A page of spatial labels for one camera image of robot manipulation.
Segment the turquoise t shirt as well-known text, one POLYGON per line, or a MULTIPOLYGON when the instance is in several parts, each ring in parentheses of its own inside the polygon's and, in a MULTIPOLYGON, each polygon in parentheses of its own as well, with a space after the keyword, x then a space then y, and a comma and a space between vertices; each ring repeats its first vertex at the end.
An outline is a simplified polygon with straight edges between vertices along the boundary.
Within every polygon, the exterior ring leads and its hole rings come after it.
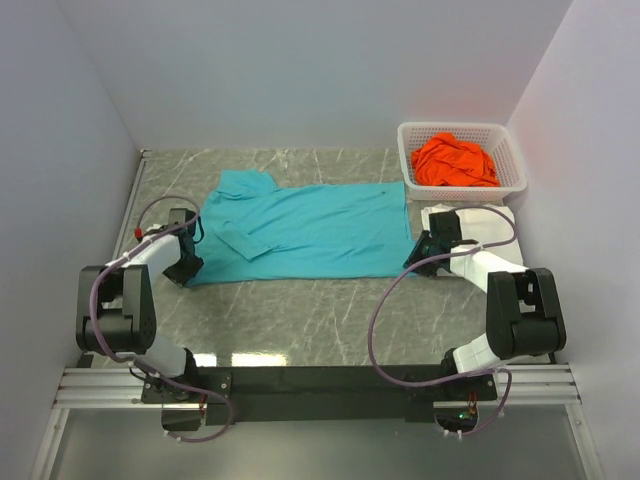
POLYGON ((395 277, 414 247, 401 182, 280 187, 266 172, 225 170, 201 218, 192 287, 395 277))

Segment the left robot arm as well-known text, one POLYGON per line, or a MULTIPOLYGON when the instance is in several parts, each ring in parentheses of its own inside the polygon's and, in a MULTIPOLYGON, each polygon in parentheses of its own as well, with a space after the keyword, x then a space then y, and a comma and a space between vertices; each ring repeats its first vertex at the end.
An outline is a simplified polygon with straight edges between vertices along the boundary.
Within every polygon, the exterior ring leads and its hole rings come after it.
POLYGON ((195 398, 200 378, 193 353, 157 332, 153 281, 163 276, 178 287, 186 286, 204 266, 196 244, 204 229, 195 211, 172 208, 168 222, 144 232, 137 229, 140 244, 158 234, 169 234, 110 269, 88 266, 78 282, 75 340, 81 351, 105 356, 95 330, 99 329, 110 351, 143 375, 149 397, 170 402, 195 398))

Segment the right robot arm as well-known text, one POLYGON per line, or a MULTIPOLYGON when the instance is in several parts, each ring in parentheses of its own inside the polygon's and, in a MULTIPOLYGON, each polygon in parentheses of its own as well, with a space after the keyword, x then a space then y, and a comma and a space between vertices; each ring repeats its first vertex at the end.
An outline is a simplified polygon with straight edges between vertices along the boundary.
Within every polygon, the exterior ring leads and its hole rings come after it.
POLYGON ((495 207, 476 209, 500 218, 509 232, 502 234, 493 227, 481 237, 472 235, 463 218, 465 207, 431 212, 404 268, 425 277, 444 271, 483 291, 485 331, 446 352, 437 372, 405 376, 401 382, 407 388, 439 386, 447 397, 460 399, 474 383, 510 361, 552 354, 566 344, 554 275, 547 268, 529 268, 500 257, 495 250, 516 241, 515 223, 495 207))

